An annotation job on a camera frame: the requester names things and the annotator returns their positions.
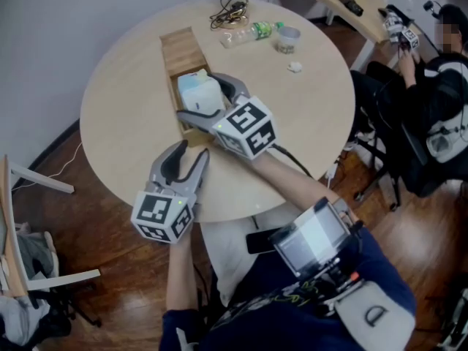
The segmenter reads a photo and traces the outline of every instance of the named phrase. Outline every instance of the dark blue shirt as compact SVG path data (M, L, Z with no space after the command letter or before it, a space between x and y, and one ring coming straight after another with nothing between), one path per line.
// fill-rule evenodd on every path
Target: dark blue shirt
M371 233L365 228L360 233L362 252L357 253L357 245L344 250L344 269L348 265L361 278L376 282L414 316L416 302L410 288ZM277 253L262 254L239 284L230 308L211 329L206 329L198 311L166 312L160 350L181 350L176 328L185 333L188 344L198 343L198 350L362 350L336 315L316 315L316 303L308 295L311 290L308 282L297 282Z

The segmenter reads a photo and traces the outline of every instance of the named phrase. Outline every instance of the white pants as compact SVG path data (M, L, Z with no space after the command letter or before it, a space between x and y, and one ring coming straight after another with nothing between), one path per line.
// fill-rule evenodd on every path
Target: white pants
M238 284L250 271L258 256L247 252L246 235L286 226L300 214L295 206L285 203L255 216L260 230L257 230L251 217L201 224L203 240L218 277L217 289L224 306L229 304Z

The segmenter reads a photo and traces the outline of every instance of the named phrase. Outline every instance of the small display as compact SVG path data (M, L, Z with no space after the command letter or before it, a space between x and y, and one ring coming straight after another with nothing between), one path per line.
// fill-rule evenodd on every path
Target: small display
M327 202L310 208L286 229L272 235L272 242L296 276L333 259L350 235L346 224Z

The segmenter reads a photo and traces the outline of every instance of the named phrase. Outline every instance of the white wall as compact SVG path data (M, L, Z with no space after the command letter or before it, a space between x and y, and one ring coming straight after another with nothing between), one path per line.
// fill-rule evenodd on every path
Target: white wall
M79 118L109 47L185 1L195 0L0 0L0 154L29 166Z

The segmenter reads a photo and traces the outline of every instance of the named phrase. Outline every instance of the light wood tabletop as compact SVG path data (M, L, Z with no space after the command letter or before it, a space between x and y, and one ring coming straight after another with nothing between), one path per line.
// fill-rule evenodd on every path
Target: light wood tabletop
M356 0L363 8L361 17L350 12L339 0L316 0L325 4L333 13L342 17L352 27L358 30L364 37L375 43L388 40L388 33L383 27L383 19L379 13L379 8L385 8L387 3L383 0ZM419 35L420 32L412 27L412 30Z
M319 178L340 154L355 109L350 72L335 45L313 24L273 4L250 0L250 21L282 21L301 30L292 55L278 53L273 39L225 49L208 16L219 2L202 1L165 10L127 32L94 70L83 97L80 132L88 161L102 183L133 205L145 188L152 162L181 139L170 99L160 37L192 27L213 72L241 79L273 112L278 144ZM291 61L303 71L287 70ZM188 149L182 175L204 147ZM218 147L199 191L199 222L258 214L284 203L269 185Z

